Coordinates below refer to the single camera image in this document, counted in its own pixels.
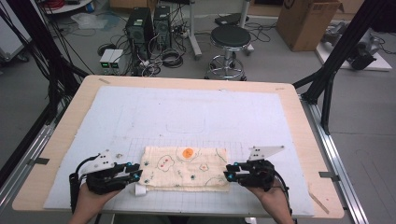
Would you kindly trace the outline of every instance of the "black stool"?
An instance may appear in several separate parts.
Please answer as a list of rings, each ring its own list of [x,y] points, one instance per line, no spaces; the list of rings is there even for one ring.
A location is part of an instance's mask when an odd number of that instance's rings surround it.
[[[244,65],[236,59],[235,52],[248,47],[250,44],[249,32],[238,26],[221,25],[212,31],[210,41],[217,48],[224,49],[225,53],[210,61],[205,79],[209,79],[208,74],[211,73],[226,79],[241,76],[240,80],[246,81]]]

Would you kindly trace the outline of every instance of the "round stool seat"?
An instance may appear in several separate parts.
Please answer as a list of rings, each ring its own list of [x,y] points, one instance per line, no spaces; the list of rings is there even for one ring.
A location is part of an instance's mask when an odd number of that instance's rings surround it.
[[[212,31],[210,40],[220,49],[240,50],[250,44],[250,34],[239,26],[222,25]]]

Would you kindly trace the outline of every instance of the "orange sticker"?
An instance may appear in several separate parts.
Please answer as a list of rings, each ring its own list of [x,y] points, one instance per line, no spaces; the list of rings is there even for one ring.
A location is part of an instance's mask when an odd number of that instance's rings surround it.
[[[192,150],[192,148],[186,148],[186,149],[184,149],[184,151],[183,151],[183,157],[184,158],[186,158],[186,159],[188,159],[189,157],[191,157],[192,156],[192,153],[194,153],[194,150]]]

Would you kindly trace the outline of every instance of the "hand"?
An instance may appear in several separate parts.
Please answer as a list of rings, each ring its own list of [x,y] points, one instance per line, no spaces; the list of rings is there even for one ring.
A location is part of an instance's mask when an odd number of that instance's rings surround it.
[[[98,195],[88,190],[86,183],[81,185],[75,213],[68,224],[86,224],[91,218],[102,211],[103,206],[116,196],[120,190],[112,191],[104,195]]]
[[[285,193],[280,187],[279,181],[275,181],[272,188],[267,192],[262,188],[247,188],[250,190],[259,201],[267,213],[279,224],[293,224],[290,215],[288,202]]]

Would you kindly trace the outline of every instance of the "patterned cloth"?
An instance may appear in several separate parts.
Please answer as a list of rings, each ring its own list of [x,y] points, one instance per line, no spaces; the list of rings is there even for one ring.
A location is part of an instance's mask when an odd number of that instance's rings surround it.
[[[148,190],[228,191],[225,148],[146,147],[139,184]]]

